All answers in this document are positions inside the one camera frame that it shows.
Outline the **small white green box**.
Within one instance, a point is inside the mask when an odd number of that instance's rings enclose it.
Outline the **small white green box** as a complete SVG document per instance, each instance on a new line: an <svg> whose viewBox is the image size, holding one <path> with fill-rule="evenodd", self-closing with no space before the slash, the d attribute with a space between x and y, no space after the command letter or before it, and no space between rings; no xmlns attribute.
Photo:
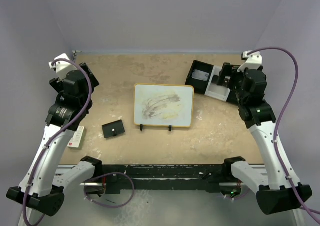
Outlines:
<svg viewBox="0 0 320 226"><path fill-rule="evenodd" d="M79 150L82 146L82 139L84 137L84 133L85 133L85 127L79 126L77 128L77 131L74 133L73 137L69 141L67 147L70 149Z"/></svg>

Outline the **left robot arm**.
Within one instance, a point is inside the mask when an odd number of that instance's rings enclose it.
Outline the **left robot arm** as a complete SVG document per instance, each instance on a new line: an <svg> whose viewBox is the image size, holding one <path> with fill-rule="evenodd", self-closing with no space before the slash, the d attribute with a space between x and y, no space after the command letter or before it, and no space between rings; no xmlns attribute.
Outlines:
<svg viewBox="0 0 320 226"><path fill-rule="evenodd" d="M25 209L52 217L60 210L71 184L87 179L98 182L103 170L97 166L100 160L87 156L69 178L55 178L66 147L93 106L92 93L100 83L86 63L75 65L58 58L49 66L57 74L49 84L58 95L49 108L42 141L31 167L18 186L8 189L6 197Z"/></svg>

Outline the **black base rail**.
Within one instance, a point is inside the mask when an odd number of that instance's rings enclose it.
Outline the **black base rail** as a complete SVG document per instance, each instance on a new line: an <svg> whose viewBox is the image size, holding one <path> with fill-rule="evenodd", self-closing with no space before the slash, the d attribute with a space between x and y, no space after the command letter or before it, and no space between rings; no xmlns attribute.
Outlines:
<svg viewBox="0 0 320 226"><path fill-rule="evenodd" d="M106 194L122 190L204 191L231 194L246 189L240 180L226 176L221 164L103 164L86 187L101 186Z"/></svg>

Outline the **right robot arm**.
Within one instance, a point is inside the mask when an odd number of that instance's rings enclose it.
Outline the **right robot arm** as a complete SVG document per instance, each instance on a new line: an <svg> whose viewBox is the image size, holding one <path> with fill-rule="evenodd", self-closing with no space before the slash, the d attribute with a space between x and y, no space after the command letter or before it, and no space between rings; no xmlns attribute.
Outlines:
<svg viewBox="0 0 320 226"><path fill-rule="evenodd" d="M267 175L258 173L242 157L234 157L224 161L222 176L228 182L238 179L244 183L266 215L299 209L313 192L309 185L301 183L282 146L276 116L264 99L267 77L263 67L243 71L239 68L224 63L217 85L235 93L239 115L259 148Z"/></svg>

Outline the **black white card sorting tray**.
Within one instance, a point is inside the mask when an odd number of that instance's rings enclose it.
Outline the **black white card sorting tray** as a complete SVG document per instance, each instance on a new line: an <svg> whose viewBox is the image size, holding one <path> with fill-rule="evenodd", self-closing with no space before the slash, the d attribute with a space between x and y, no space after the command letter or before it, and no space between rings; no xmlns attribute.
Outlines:
<svg viewBox="0 0 320 226"><path fill-rule="evenodd" d="M197 94L237 106L236 94L226 86L217 85L221 69L219 66L194 60L186 77L185 85L192 86Z"/></svg>

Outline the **white board with yellow rim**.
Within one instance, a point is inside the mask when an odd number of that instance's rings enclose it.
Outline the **white board with yellow rim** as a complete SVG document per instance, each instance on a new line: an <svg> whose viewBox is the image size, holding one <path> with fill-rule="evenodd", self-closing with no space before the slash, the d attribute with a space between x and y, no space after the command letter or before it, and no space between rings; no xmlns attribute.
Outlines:
<svg viewBox="0 0 320 226"><path fill-rule="evenodd" d="M134 85L136 126L190 128L193 119L195 89L190 85Z"/></svg>

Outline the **black leather card holder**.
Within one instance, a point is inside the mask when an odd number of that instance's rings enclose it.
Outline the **black leather card holder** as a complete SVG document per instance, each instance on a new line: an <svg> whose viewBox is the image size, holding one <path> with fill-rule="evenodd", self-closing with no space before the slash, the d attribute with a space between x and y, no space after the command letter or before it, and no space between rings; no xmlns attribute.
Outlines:
<svg viewBox="0 0 320 226"><path fill-rule="evenodd" d="M117 120L107 124L102 125L102 133L105 139L111 137L117 137L125 133L125 127L123 121Z"/></svg>

